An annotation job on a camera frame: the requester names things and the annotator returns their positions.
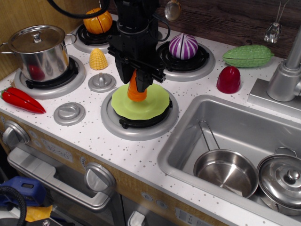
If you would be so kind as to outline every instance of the black burner grate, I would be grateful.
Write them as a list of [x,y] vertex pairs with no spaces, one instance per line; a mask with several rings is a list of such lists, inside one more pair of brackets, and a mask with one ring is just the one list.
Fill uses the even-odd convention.
[[147,120],[131,120],[123,116],[120,116],[118,114],[117,115],[120,117],[119,123],[122,125],[124,129],[127,129],[129,127],[146,128],[146,127],[154,126],[159,122],[163,121],[166,117],[168,117],[172,107],[173,107],[173,102],[169,100],[169,105],[162,114]]
[[181,60],[172,56],[169,52],[168,46],[169,42],[165,42],[157,49],[157,52],[159,53],[163,62],[166,64],[166,69],[170,72],[194,71],[205,66],[209,60],[209,53],[200,45],[198,46],[198,50],[195,56],[188,60]]
[[46,89],[46,88],[58,88],[71,82],[79,73],[79,70],[72,58],[69,58],[69,68],[61,76],[49,81],[32,81],[26,80],[26,86],[30,89]]
[[88,32],[84,24],[82,24],[77,30],[78,38],[87,46],[106,44],[106,37],[110,34],[119,34],[116,21],[113,21],[110,30],[102,34],[92,34]]

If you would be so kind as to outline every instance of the saucepan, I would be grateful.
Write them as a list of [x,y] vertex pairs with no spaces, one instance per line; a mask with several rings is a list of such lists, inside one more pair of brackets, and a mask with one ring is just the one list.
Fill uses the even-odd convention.
[[[210,150],[202,124],[209,128],[218,149]],[[256,167],[238,152],[220,149],[214,134],[206,121],[199,122],[208,151],[195,162],[193,173],[221,188],[249,198],[256,191],[259,183]]]
[[69,57],[63,29],[51,25],[37,25],[13,34],[8,45],[14,54],[25,78],[31,81],[50,81],[61,76],[69,68]]
[[[287,149],[295,156],[278,154]],[[290,216],[301,214],[301,159],[295,151],[280,147],[257,167],[260,198],[273,210]]]

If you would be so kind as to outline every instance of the blue object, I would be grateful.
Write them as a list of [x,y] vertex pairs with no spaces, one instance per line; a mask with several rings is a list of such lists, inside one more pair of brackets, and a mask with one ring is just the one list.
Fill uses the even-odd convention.
[[[36,179],[14,177],[0,186],[10,186],[16,189],[24,198],[27,206],[40,206],[46,197],[46,189]],[[12,198],[0,195],[0,206],[7,206],[10,202],[18,204]]]

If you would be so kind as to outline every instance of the white speckled countertop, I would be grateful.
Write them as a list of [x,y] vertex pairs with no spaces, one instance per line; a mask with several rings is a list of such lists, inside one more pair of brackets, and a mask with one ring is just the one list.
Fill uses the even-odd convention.
[[[165,29],[160,28],[160,31],[163,33],[163,36],[166,34]],[[178,32],[172,32],[171,37],[174,37],[177,34]],[[296,118],[247,102],[248,94],[256,79],[261,78],[270,80],[274,70],[283,59],[273,57],[272,60],[262,68],[239,69],[241,74],[241,88],[239,92],[235,94],[224,94],[216,88],[216,82],[222,69],[227,66],[222,60],[222,55],[229,49],[232,49],[233,46],[202,38],[197,38],[197,41],[208,47],[214,54],[216,65],[213,71],[208,76],[196,81],[175,82],[166,80],[161,84],[162,87],[167,89],[176,98],[179,105],[179,119],[182,117],[194,97],[207,94],[301,123],[301,120]],[[163,136],[147,141],[129,141],[108,132],[100,117],[102,102],[108,93],[95,93],[90,91],[88,80],[99,72],[104,72],[109,73],[116,78],[116,87],[123,85],[115,66],[114,57],[105,54],[109,66],[104,70],[95,71],[89,66],[89,54],[80,52],[72,45],[69,45],[67,49],[68,54],[78,58],[85,65],[87,71],[86,78],[78,89],[63,97],[39,100],[47,111],[45,114],[33,114],[23,111],[7,104],[3,100],[0,101],[0,111],[227,224],[240,226],[278,225],[180,180],[167,176],[159,168],[157,156],[173,129]],[[9,87],[14,76],[15,73],[12,73],[0,81],[0,90]],[[56,124],[53,118],[55,109],[67,102],[80,103],[87,112],[85,118],[80,123],[69,127]],[[290,218],[284,217],[283,222],[279,225],[287,225],[286,222],[288,221],[290,221]],[[299,222],[292,222],[294,222],[293,225],[301,225]]]

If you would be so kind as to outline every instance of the sink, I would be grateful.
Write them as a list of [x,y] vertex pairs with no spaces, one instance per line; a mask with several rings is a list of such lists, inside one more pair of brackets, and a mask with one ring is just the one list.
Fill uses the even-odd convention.
[[[221,149],[244,155],[255,167],[279,147],[290,148],[301,157],[301,124],[201,95],[193,99],[158,155],[160,168],[180,181],[280,225],[300,225],[301,216],[286,216],[270,209],[257,193],[247,199],[193,175],[196,160],[208,151],[199,127],[201,120],[208,122]],[[210,150],[218,149],[210,131],[206,127],[203,130]]]

